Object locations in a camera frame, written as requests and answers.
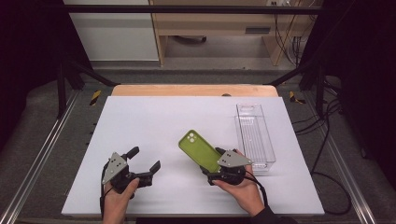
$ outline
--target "white cabinet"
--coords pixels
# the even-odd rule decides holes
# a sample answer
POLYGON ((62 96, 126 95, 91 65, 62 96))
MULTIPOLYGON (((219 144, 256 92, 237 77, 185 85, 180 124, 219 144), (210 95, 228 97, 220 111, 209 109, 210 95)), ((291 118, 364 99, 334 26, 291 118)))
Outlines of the white cabinet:
MULTIPOLYGON (((147 0, 64 0, 66 5, 148 5, 147 0)), ((159 61, 149 13, 70 13, 90 61, 159 61)))

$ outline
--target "transparent box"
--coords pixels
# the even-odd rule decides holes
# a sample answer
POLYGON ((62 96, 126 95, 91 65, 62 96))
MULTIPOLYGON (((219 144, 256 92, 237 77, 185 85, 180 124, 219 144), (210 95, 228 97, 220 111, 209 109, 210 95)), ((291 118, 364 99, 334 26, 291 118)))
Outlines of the transparent box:
POLYGON ((276 161, 271 139, 259 104, 236 105, 236 134, 239 149, 253 161, 255 175, 265 174, 276 161))

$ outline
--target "green phone case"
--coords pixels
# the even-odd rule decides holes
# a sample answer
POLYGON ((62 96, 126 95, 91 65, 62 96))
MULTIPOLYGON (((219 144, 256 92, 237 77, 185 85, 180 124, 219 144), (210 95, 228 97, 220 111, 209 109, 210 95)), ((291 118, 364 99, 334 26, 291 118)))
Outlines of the green phone case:
POLYGON ((221 155, 195 130, 189 130, 178 142, 178 146, 198 165, 210 173, 219 170, 218 160, 221 155))

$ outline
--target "white tabletop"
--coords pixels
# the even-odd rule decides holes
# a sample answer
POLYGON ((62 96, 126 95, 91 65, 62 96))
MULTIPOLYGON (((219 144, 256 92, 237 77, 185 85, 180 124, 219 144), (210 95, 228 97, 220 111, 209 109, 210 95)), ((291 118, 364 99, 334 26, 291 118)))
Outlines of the white tabletop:
POLYGON ((147 172, 156 161, 162 168, 153 186, 137 191, 129 217, 243 217, 234 198, 209 186, 199 167, 178 147, 191 129, 214 147, 238 147, 236 104, 261 104, 276 162, 264 185, 272 210, 279 215, 323 215, 312 178, 280 97, 110 96, 106 100, 62 214, 100 216, 100 179, 112 152, 133 147, 130 171, 147 172))

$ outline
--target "hand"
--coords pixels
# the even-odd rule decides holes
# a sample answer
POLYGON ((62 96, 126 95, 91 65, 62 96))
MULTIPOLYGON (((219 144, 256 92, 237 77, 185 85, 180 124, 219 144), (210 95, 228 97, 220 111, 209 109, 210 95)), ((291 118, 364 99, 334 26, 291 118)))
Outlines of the hand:
MULTIPOLYGON (((245 166, 245 169, 247 170, 246 176, 252 177, 248 173, 250 172, 251 174, 253 174, 251 165, 245 166)), ((221 180, 213 180, 212 182, 215 185, 219 186, 221 189, 233 195, 239 206, 247 211, 251 217, 256 216, 260 213, 262 209, 265 208, 257 184, 251 180, 244 179, 242 183, 236 186, 230 185, 221 180)))
POLYGON ((139 178, 136 178, 129 183, 128 187, 126 187, 122 194, 118 194, 114 189, 111 189, 112 186, 110 182, 106 183, 105 192, 108 192, 109 190, 110 192, 105 197, 105 212, 103 217, 104 224, 119 224, 124 222, 128 202, 136 191, 138 184, 139 178))

